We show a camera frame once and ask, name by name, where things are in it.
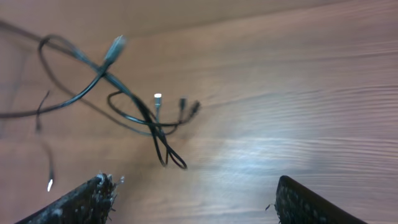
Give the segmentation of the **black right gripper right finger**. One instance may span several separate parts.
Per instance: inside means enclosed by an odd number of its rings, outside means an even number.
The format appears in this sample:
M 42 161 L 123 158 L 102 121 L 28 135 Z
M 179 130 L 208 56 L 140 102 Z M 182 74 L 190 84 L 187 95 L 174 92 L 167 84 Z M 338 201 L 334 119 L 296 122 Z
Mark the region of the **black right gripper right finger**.
M 279 178 L 272 204 L 280 224 L 366 224 L 293 178 Z

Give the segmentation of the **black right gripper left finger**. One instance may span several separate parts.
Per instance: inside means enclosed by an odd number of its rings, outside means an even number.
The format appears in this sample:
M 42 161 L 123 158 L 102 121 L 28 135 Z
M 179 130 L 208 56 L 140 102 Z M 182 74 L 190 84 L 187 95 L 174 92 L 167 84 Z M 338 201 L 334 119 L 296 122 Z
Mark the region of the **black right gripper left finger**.
M 123 183 L 100 173 L 16 224 L 106 224 Z

